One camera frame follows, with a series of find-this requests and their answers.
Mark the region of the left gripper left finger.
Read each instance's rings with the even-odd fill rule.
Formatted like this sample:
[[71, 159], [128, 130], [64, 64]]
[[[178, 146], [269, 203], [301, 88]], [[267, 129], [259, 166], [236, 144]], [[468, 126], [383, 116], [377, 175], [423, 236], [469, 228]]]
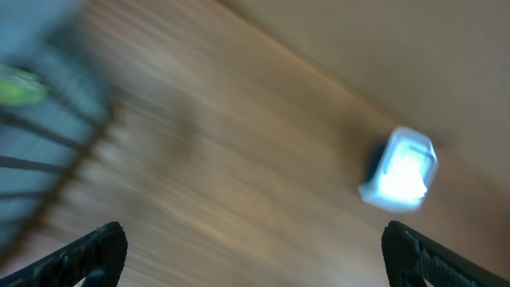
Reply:
[[84, 237], [1, 279], [1, 287], [116, 287], [128, 251], [118, 222]]

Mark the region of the grey plastic shopping basket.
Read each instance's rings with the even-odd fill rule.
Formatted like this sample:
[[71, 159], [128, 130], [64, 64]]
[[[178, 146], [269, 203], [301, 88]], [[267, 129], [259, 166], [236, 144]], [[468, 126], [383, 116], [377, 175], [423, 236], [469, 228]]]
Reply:
[[3, 1], [1, 65], [38, 75], [41, 102], [1, 106], [1, 259], [112, 115], [108, 80], [80, 29], [82, 1]]

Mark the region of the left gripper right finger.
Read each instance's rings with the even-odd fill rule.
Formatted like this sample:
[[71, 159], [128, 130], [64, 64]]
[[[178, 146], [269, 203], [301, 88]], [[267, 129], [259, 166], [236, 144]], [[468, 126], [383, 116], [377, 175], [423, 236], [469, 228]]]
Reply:
[[390, 287], [509, 287], [509, 281], [420, 234], [391, 221], [382, 234]]

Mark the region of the green gummy candy bag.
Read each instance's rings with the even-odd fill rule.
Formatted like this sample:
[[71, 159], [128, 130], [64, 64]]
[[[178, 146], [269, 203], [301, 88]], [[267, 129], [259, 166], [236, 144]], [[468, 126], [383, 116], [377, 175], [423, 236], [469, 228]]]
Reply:
[[43, 101], [50, 88], [24, 69], [1, 65], [1, 106], [21, 106]]

